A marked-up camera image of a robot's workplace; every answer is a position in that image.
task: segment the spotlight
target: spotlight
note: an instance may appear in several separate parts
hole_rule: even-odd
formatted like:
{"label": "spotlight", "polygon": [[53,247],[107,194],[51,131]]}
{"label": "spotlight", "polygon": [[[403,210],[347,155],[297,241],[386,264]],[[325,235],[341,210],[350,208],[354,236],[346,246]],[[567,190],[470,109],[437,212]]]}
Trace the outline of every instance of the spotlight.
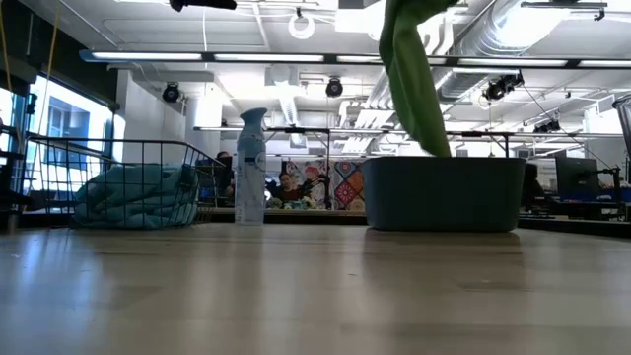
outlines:
{"label": "spotlight", "polygon": [[558,120],[551,120],[547,123],[540,124],[534,128],[532,133],[548,133],[558,132],[561,130],[561,125]]}
{"label": "spotlight", "polygon": [[516,87],[523,84],[524,76],[522,76],[522,72],[517,75],[503,75],[499,80],[489,82],[489,87],[484,91],[482,97],[489,102],[502,100]]}
{"label": "spotlight", "polygon": [[162,98],[165,100],[165,102],[170,103],[170,104],[177,103],[177,100],[179,100],[179,97],[180,97],[178,86],[179,86],[178,83],[167,84],[167,88],[162,93]]}
{"label": "spotlight", "polygon": [[203,6],[217,9],[235,10],[237,3],[234,0],[170,0],[171,8],[180,12],[185,6]]}
{"label": "spotlight", "polygon": [[330,78],[326,85],[326,95],[330,98],[339,98],[344,92],[344,87],[339,78]]}

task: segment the green fabric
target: green fabric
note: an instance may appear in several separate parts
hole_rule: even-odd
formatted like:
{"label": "green fabric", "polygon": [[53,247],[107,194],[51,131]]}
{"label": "green fabric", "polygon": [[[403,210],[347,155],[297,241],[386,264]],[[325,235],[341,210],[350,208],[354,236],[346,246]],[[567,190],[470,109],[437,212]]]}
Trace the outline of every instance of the green fabric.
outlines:
{"label": "green fabric", "polygon": [[387,0],[379,53],[405,131],[428,153],[449,157],[443,113],[423,42],[416,30],[457,0]]}

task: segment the blue blanket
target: blue blanket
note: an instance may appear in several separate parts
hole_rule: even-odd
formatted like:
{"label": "blue blanket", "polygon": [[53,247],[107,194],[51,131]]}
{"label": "blue blanket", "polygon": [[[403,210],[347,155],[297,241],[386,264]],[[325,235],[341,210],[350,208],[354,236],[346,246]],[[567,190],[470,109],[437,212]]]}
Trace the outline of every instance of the blue blanket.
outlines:
{"label": "blue blanket", "polygon": [[74,220],[90,228],[161,229],[186,226],[197,212],[194,167],[114,167],[75,194]]}

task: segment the metal wire basket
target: metal wire basket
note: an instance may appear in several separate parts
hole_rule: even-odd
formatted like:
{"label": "metal wire basket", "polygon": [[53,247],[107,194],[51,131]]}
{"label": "metal wire basket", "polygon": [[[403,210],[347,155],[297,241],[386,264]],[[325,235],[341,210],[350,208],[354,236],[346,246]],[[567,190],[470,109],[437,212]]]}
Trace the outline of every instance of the metal wire basket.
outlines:
{"label": "metal wire basket", "polygon": [[22,181],[50,227],[164,229],[209,222],[230,167],[177,141],[32,136]]}

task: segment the track light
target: track light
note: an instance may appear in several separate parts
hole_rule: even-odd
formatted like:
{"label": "track light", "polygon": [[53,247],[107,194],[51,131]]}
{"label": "track light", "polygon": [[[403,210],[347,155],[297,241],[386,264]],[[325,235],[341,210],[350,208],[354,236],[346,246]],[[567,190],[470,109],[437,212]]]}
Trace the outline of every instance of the track light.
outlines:
{"label": "track light", "polygon": [[532,131],[532,133],[552,133],[552,132],[558,132],[560,130],[561,130],[561,125],[559,124],[559,121],[554,119],[554,120],[550,120],[547,123],[537,125]]}
{"label": "track light", "polygon": [[330,78],[326,85],[326,95],[330,98],[339,98],[344,92],[344,87],[339,78]]}
{"label": "track light", "polygon": [[166,103],[174,104],[179,100],[180,92],[179,92],[179,84],[178,83],[168,83],[167,88],[162,93],[162,98]]}
{"label": "track light", "polygon": [[519,72],[517,75],[503,75],[498,81],[489,83],[489,87],[484,91],[482,97],[489,102],[498,101],[523,84],[524,76],[522,76],[522,72]]}

